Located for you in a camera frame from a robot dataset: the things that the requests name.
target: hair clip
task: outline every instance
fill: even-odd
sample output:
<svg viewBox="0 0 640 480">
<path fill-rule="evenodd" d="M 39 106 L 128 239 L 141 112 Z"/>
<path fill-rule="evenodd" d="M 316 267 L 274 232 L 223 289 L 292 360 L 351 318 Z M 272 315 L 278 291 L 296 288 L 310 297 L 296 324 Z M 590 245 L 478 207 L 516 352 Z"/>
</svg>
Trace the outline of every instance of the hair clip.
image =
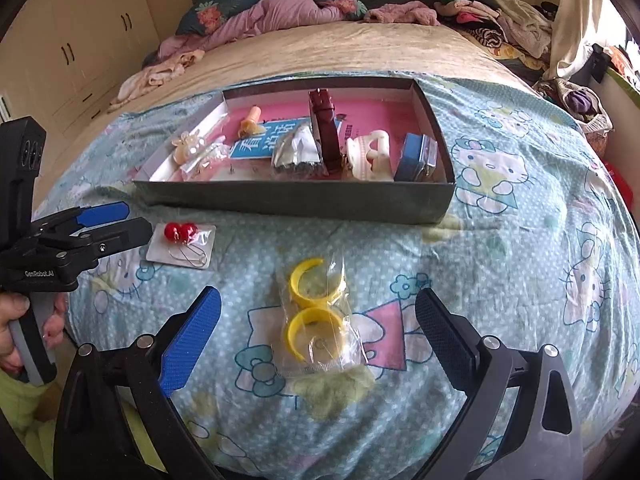
<svg viewBox="0 0 640 480">
<path fill-rule="evenodd" d="M 177 222 L 169 222 L 164 228 L 164 237 L 172 244 L 177 246 L 182 254 L 183 258 L 176 256 L 172 253 L 172 247 L 169 247 L 169 254 L 175 260 L 189 262 L 193 267 L 201 268 L 207 265 L 207 253 L 198 246 L 193 246 L 191 243 L 198 236 L 198 227 L 193 222 L 187 222 L 185 224 L 178 224 Z M 197 256 L 196 260 L 190 259 L 185 253 L 184 249 L 187 248 L 193 254 Z"/>
<path fill-rule="evenodd" d="M 171 141 L 175 146 L 174 161 L 178 166 L 186 164 L 200 152 L 205 146 L 205 141 L 200 137 L 200 131 L 183 132 L 180 137 Z"/>
</svg>

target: yellow bangle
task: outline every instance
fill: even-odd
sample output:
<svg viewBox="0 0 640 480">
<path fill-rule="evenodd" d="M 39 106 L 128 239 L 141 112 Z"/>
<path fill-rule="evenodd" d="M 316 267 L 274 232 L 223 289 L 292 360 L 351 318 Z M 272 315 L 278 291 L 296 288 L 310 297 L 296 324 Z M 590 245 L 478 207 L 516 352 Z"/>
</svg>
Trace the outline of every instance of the yellow bangle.
<svg viewBox="0 0 640 480">
<path fill-rule="evenodd" d="M 302 330 L 305 326 L 319 321 L 328 322 L 331 324 L 337 340 L 338 352 L 341 352 L 343 345 L 341 330 L 342 318 L 338 316 L 333 310 L 313 306 L 301 310 L 293 317 L 293 319 L 291 319 L 291 321 L 287 325 L 287 349 L 289 349 L 289 351 L 295 356 L 298 361 L 306 361 L 305 356 L 303 356 L 300 352 L 298 352 L 298 350 L 296 350 L 295 343 L 298 332 L 300 332 L 300 330 Z"/>
<path fill-rule="evenodd" d="M 289 292 L 293 301 L 297 303 L 300 308 L 328 308 L 329 306 L 334 304 L 335 300 L 340 298 L 340 295 L 344 292 L 346 283 L 344 281 L 344 277 L 341 277 L 340 283 L 335 288 L 335 290 L 331 291 L 331 293 L 329 293 L 324 298 L 308 298 L 300 294 L 300 279 L 302 279 L 302 275 L 309 269 L 313 269 L 314 267 L 322 265 L 323 263 L 323 258 L 309 258 L 308 260 L 299 263 L 298 266 L 293 269 L 293 272 L 289 277 Z"/>
</svg>

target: plastic wrapper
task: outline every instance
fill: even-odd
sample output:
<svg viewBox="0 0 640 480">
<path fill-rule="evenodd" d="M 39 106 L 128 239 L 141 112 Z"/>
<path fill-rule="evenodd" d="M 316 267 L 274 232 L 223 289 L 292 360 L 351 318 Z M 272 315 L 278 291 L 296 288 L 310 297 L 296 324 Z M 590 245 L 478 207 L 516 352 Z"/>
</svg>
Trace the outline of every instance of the plastic wrapper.
<svg viewBox="0 0 640 480">
<path fill-rule="evenodd" d="M 272 174 L 275 178 L 293 179 L 325 174 L 320 153 L 311 124 L 303 121 L 276 141 L 271 157 Z"/>
<path fill-rule="evenodd" d="M 284 326 L 274 359 L 281 376 L 341 372 L 366 364 L 360 335 L 351 325 L 341 256 L 303 260 L 279 272 L 278 284 Z"/>
<path fill-rule="evenodd" d="M 181 165 L 180 173 L 182 174 L 182 179 L 185 181 L 192 180 L 197 175 L 210 170 L 212 166 L 219 164 L 222 160 L 229 158 L 231 147 L 224 144 L 224 142 L 224 136 L 216 138 L 198 156 Z"/>
<path fill-rule="evenodd" d="M 418 180 L 428 180 L 433 171 L 436 169 L 436 164 L 438 161 L 438 143 L 428 137 L 428 141 L 425 142 L 425 147 L 422 150 L 422 157 L 420 159 L 423 167 L 418 174 Z"/>
<path fill-rule="evenodd" d="M 214 139 L 222 133 L 222 127 L 228 122 L 228 111 L 220 114 L 214 110 L 201 120 L 190 131 L 183 132 L 180 137 L 172 140 L 175 146 L 174 161 L 178 166 L 184 166 L 199 158 Z"/>
<path fill-rule="evenodd" d="M 192 269 L 208 269 L 216 227 L 209 224 L 173 224 L 179 233 L 187 225 L 195 227 L 189 235 L 170 239 L 167 235 L 169 224 L 158 224 L 149 243 L 146 259 L 150 262 L 169 264 Z"/>
</svg>

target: light blue bedsheet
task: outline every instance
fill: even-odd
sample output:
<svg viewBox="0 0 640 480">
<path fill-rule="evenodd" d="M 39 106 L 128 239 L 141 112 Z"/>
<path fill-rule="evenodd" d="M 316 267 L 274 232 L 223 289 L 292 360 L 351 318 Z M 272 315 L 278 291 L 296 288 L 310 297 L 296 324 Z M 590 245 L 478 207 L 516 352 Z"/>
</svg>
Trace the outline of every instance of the light blue bedsheet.
<svg viewBox="0 0 640 480">
<path fill-rule="evenodd" d="M 155 333 L 205 285 L 218 288 L 222 318 L 173 396 L 216 464 L 283 480 L 411 476 L 464 401 L 416 323 L 425 285 L 481 334 L 512 348 L 558 346 L 585 449 L 637 389 L 638 235 L 574 120 L 506 86 L 394 75 L 419 81 L 453 160 L 457 189 L 439 226 L 146 206 L 132 177 L 206 94 L 119 117 L 40 207 L 126 200 L 152 223 L 217 226 L 209 270 L 162 267 L 144 261 L 145 250 L 129 251 L 82 275 L 70 308 L 78 342 L 119 348 Z M 284 380 L 270 349 L 281 327 L 276 269 L 326 250 L 344 251 L 369 366 L 331 383 Z M 504 411 L 479 462 L 497 449 Z"/>
</svg>

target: blue book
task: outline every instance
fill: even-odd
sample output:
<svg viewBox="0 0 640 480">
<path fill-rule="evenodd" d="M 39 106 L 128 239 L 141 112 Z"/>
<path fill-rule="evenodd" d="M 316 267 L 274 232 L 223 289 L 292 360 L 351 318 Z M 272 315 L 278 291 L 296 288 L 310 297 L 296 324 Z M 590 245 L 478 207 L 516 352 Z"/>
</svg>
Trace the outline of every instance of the blue book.
<svg viewBox="0 0 640 480">
<path fill-rule="evenodd" d="M 231 148 L 230 158 L 271 158 L 276 142 L 281 135 L 295 130 L 303 121 L 311 122 L 309 117 L 298 119 L 284 119 L 280 121 L 267 121 L 262 124 L 267 130 L 263 134 L 240 139 Z M 335 126 L 340 132 L 340 121 L 335 120 Z"/>
</svg>

